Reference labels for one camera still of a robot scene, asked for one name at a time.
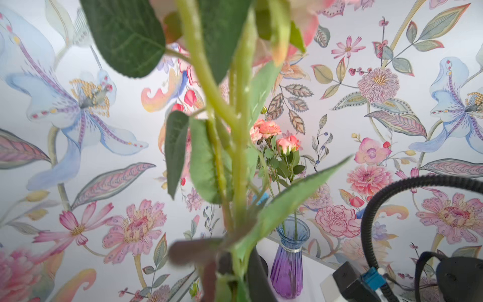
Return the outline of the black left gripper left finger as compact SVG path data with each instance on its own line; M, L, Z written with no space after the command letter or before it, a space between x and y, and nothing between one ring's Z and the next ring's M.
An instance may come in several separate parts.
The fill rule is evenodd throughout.
M224 253L206 264L200 272L203 295L201 301L231 301L233 268L230 253Z

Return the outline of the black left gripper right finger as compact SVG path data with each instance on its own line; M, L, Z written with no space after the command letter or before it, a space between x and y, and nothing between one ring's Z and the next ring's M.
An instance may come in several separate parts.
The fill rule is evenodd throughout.
M256 248L250 254L247 286L252 302L277 302L268 280L268 266L262 261Z

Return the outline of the pink flower stem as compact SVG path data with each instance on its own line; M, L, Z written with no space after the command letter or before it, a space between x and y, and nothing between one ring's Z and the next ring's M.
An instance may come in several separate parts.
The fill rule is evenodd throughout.
M299 163L301 143L296 136L290 135L280 138L276 142L276 147L278 156L277 182L288 188L296 180L296 177L306 170L306 166Z
M263 206L248 202L258 150L250 137L279 69L304 52L331 1L82 1L98 49L115 71L143 78L164 55L187 62L205 94L202 117L175 111L166 123L167 189L177 191L186 160L203 200L220 205L222 238L178 241L172 264L201 269L230 253L231 301L251 301L250 254L291 212L336 173L312 174Z
M259 152L257 160L257 172L255 175L262 181L264 191L269 192L269 196L274 196L272 183L274 182L274 170L270 166L275 160L277 151L277 139L281 135L280 126L274 121L258 119L250 129L250 137L254 147Z

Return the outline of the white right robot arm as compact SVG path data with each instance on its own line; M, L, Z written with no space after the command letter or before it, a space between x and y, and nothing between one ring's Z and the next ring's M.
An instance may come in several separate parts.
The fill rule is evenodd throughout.
M412 285L423 252L482 258L482 194L422 186L396 194L374 215L371 238L379 265Z

